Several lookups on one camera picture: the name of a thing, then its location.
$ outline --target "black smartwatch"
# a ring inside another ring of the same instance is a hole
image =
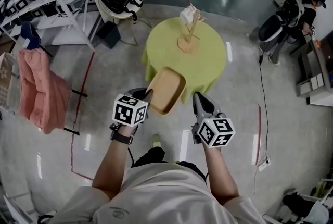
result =
[[[110,129],[112,130],[112,133],[111,133],[111,136],[110,136],[110,139],[113,141],[113,140],[116,140],[120,143],[124,143],[124,144],[132,144],[132,141],[133,141],[133,137],[130,136],[130,137],[126,137],[126,136],[123,136],[121,134],[118,133],[118,130],[119,128],[121,127],[122,125],[118,125],[116,126],[115,124],[112,124],[110,126]]]

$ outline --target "wooden mug tree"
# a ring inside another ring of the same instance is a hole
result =
[[[199,18],[200,18],[200,11],[196,10],[193,16],[191,29],[189,29],[188,26],[185,24],[187,30],[189,31],[189,35],[182,35],[177,40],[178,47],[185,53],[193,53],[199,46],[200,38],[193,34],[197,26],[197,23],[203,21],[204,19],[204,17],[202,17],[201,19]]]

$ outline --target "pink jacket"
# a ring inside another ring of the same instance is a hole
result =
[[[45,134],[65,126],[71,89],[49,69],[46,53],[41,49],[20,50],[21,99],[19,114],[28,118]]]

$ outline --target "green tablecloth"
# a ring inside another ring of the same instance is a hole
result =
[[[226,54],[219,34],[204,22],[197,24],[194,35],[200,38],[194,53],[184,53],[177,39],[188,34],[180,18],[159,23],[150,33],[142,62],[146,64],[146,80],[151,81],[163,67],[170,67],[183,75],[186,88],[182,102],[186,104],[194,92],[207,93],[223,73]]]

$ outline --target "trash bin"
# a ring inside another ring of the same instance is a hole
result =
[[[106,47],[112,49],[120,40],[118,27],[111,21],[107,21],[96,33]]]

